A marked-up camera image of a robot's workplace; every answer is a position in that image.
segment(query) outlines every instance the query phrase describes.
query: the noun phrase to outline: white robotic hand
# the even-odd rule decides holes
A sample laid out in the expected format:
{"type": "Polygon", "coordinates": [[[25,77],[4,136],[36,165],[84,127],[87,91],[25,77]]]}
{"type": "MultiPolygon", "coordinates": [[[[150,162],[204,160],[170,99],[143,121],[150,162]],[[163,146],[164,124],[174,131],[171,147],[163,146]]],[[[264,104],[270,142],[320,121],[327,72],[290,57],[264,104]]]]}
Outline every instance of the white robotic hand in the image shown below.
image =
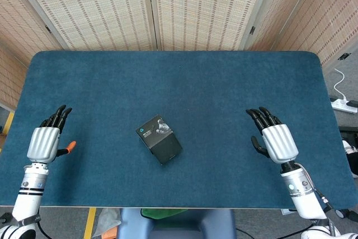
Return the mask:
{"type": "Polygon", "coordinates": [[[326,217],[314,192],[318,193],[328,209],[332,207],[326,197],[314,186],[306,169],[294,162],[298,150],[289,128],[264,107],[260,107],[260,110],[246,110],[246,113],[254,120],[266,145],[266,148],[263,148],[257,138],[252,136],[251,142],[255,150],[281,165],[281,176],[298,214],[313,222],[313,226],[302,233],[302,239],[326,239],[336,236],[341,239],[358,239],[358,234],[355,233],[341,236],[326,217]]]}
{"type": "MultiPolygon", "coordinates": [[[[17,224],[1,228],[0,239],[34,239],[36,237],[35,223],[39,224],[41,220],[38,212],[49,174],[47,164],[58,156],[70,153],[76,146],[76,142],[73,141],[67,148],[57,150],[60,134],[72,110],[71,108],[64,110],[65,107],[65,105],[59,107],[56,113],[44,120],[32,134],[27,151],[27,157],[32,164],[24,167],[25,176],[12,211],[17,224]]],[[[8,215],[4,219],[3,223],[11,221],[8,215]]]]}

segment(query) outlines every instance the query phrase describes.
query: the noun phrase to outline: green cloth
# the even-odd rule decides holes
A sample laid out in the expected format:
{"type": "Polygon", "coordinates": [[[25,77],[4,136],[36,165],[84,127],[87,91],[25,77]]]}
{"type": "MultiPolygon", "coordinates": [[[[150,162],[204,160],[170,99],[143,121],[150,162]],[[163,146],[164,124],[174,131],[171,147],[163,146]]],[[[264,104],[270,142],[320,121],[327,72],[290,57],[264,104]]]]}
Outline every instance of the green cloth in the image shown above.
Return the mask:
{"type": "Polygon", "coordinates": [[[188,209],[155,209],[155,208],[142,208],[141,214],[146,218],[162,219],[177,215],[188,209]]]}

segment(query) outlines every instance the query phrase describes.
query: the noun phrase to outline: floor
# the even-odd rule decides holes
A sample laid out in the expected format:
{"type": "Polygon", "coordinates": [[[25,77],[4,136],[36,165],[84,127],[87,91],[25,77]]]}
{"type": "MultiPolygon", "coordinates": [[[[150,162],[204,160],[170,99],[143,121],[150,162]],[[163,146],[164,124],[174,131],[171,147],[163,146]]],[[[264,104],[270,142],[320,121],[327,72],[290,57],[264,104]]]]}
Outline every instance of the floor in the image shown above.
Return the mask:
{"type": "MultiPolygon", "coordinates": [[[[346,78],[337,86],[348,100],[358,100],[358,53],[342,61],[337,69],[342,71],[346,78]]],[[[326,75],[326,85],[329,94],[339,96],[333,85],[341,79],[341,75],[335,71],[326,75]]],[[[352,115],[335,111],[339,125],[358,126],[358,114],[352,115]]],[[[358,212],[358,205],[353,208],[358,212]]],[[[11,208],[0,208],[0,215],[11,211],[11,208]]],[[[92,234],[96,229],[96,222],[101,209],[96,210],[96,218],[92,234]]],[[[41,225],[43,229],[53,238],[83,238],[88,216],[87,208],[41,208],[41,225]]],[[[333,211],[328,216],[334,221],[342,233],[358,232],[358,223],[348,219],[340,219],[333,211]]],[[[309,221],[301,219],[296,213],[282,215],[280,210],[274,209],[240,209],[235,210],[235,221],[240,228],[255,239],[278,238],[288,233],[303,229],[310,224],[309,221]]],[[[238,232],[237,238],[248,239],[247,235],[238,232]]]]}

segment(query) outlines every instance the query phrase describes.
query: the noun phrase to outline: blue felt surface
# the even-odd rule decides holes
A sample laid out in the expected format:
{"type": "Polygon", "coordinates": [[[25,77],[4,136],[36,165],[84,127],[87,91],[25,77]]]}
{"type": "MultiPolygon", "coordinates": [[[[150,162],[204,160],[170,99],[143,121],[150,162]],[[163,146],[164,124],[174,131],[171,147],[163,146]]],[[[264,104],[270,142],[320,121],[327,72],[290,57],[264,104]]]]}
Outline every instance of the blue felt surface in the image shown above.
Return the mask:
{"type": "Polygon", "coordinates": [[[245,109],[286,123],[297,161],[333,206],[356,204],[321,67],[307,52],[48,51],[31,62],[0,155],[0,204],[12,205],[32,131],[73,108],[49,165],[42,205],[292,208],[280,166],[255,152],[245,109]],[[183,151],[160,166],[135,132],[160,114],[183,151]]]}

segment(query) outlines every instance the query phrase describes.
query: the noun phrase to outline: white plastic bag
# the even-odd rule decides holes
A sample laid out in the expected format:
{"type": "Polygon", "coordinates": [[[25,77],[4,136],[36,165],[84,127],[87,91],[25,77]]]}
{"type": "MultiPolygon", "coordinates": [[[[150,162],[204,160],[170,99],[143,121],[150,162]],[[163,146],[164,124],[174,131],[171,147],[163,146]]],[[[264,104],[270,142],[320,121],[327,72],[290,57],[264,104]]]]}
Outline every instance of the white plastic bag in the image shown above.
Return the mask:
{"type": "Polygon", "coordinates": [[[119,224],[121,224],[119,208],[103,208],[98,217],[95,234],[92,237],[99,236],[119,224]]]}

